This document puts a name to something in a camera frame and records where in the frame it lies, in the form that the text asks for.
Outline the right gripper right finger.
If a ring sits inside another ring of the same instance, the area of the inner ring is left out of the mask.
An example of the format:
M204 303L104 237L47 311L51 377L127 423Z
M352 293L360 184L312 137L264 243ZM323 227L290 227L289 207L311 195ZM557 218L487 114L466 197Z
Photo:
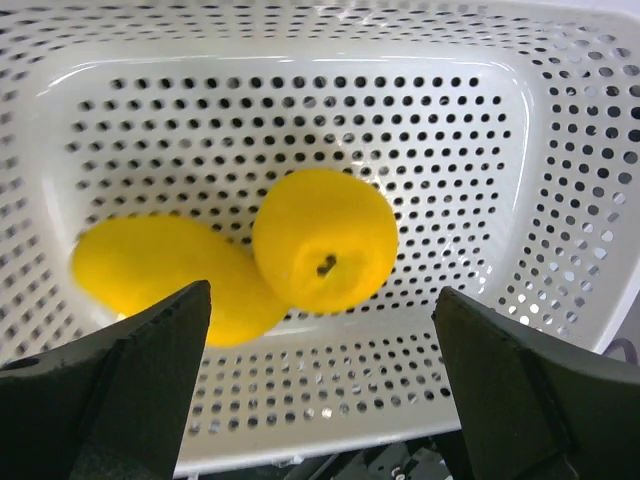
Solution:
M639 369L508 319L451 287L434 324L461 424L451 474L636 479Z

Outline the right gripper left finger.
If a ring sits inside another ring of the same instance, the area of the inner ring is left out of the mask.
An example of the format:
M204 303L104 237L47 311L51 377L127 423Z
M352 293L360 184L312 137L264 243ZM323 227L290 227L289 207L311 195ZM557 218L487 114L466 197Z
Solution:
M1 368L4 479L170 479L211 313L196 281Z

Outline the yellow fake lemon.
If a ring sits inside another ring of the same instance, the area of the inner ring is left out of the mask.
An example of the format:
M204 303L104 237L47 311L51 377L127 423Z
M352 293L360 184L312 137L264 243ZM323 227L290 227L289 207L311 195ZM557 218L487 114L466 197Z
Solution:
M352 308L374 295L394 267L398 228L372 185L329 169L280 179L252 229L265 281L287 304L310 313Z
M290 309L246 249L185 217L104 221L79 237L70 269L90 297L126 317L193 282L207 281L212 308L206 343L211 347L254 340Z

